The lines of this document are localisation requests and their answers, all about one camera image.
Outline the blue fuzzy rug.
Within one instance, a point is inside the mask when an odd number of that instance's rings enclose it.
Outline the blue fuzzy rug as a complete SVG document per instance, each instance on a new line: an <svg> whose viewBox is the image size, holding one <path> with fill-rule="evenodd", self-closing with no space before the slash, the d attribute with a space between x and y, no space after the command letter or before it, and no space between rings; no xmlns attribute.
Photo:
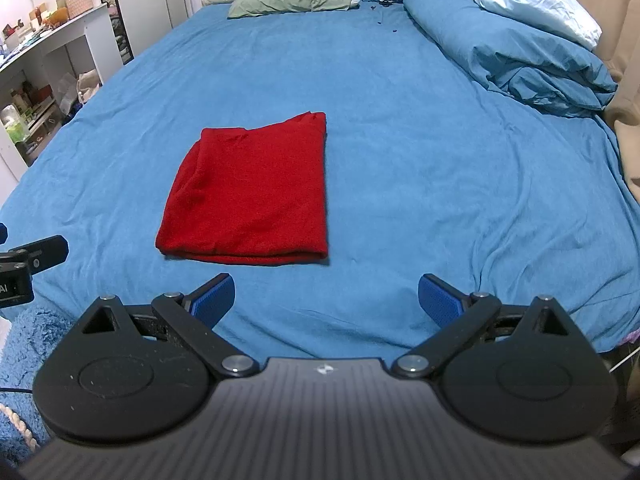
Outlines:
<svg viewBox="0 0 640 480"><path fill-rule="evenodd" d="M35 304L11 322L1 349L1 457L13 466L49 441L32 383L73 324L66 314Z"/></svg>

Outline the light blue blanket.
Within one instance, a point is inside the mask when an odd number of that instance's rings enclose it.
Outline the light blue blanket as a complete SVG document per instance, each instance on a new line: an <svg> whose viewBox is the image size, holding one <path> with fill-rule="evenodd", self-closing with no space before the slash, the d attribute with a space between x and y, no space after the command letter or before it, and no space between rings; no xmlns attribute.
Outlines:
<svg viewBox="0 0 640 480"><path fill-rule="evenodd" d="M578 0L474 0L482 9L513 18L596 50L602 29Z"/></svg>

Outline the red knit sweater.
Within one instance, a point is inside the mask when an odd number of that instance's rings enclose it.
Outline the red knit sweater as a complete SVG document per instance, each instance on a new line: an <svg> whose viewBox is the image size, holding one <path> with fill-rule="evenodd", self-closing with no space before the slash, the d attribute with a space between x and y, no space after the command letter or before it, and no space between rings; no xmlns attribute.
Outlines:
<svg viewBox="0 0 640 480"><path fill-rule="evenodd" d="M275 266L329 255L326 116L205 128L171 185L155 239L165 256Z"/></svg>

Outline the beige curtain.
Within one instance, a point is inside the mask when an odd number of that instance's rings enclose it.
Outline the beige curtain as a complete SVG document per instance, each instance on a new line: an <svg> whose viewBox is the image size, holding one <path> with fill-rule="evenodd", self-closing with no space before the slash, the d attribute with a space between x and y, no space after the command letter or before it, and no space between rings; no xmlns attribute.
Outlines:
<svg viewBox="0 0 640 480"><path fill-rule="evenodd" d="M620 147L623 175L639 195L639 0L578 0L602 29L596 55L618 90L604 113Z"/></svg>

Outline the blue bed sheet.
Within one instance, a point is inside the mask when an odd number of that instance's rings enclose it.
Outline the blue bed sheet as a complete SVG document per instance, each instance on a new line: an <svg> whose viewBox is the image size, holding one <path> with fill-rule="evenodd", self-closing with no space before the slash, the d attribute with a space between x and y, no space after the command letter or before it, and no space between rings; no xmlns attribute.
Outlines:
<svg viewBox="0 0 640 480"><path fill-rule="evenodd" d="M507 304L555 296L600 352L639 327L639 206L614 133L485 90L402 6L262 18L198 11L122 68L2 207L9 244L67 260L35 303L79 316L103 294L146 304L219 272L155 246L172 181L205 128L326 114L329 259L232 266L218 333L256 359L380 356L430 336L433 273Z"/></svg>

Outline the blue rolled duvet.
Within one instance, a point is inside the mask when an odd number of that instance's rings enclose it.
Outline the blue rolled duvet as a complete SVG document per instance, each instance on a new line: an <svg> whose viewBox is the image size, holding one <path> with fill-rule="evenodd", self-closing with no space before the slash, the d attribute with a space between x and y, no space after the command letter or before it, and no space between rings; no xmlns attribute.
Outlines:
<svg viewBox="0 0 640 480"><path fill-rule="evenodd" d="M600 113L615 96L605 64L570 40L473 0L404 0L404 6L442 53L489 91L565 117Z"/></svg>

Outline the beige bag on floor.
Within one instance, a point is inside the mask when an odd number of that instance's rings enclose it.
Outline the beige bag on floor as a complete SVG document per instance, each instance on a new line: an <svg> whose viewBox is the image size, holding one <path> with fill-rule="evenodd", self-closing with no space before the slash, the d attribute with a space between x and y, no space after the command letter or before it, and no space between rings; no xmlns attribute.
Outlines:
<svg viewBox="0 0 640 480"><path fill-rule="evenodd" d="M98 71L94 68L78 76L76 91L78 101L85 105L102 87Z"/></svg>

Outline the woven basket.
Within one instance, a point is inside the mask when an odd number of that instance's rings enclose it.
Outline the woven basket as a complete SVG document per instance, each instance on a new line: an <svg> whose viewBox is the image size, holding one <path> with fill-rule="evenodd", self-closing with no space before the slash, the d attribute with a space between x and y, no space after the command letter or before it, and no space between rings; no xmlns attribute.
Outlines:
<svg viewBox="0 0 640 480"><path fill-rule="evenodd" d="M65 0L65 3L71 20L93 9L92 0Z"/></svg>

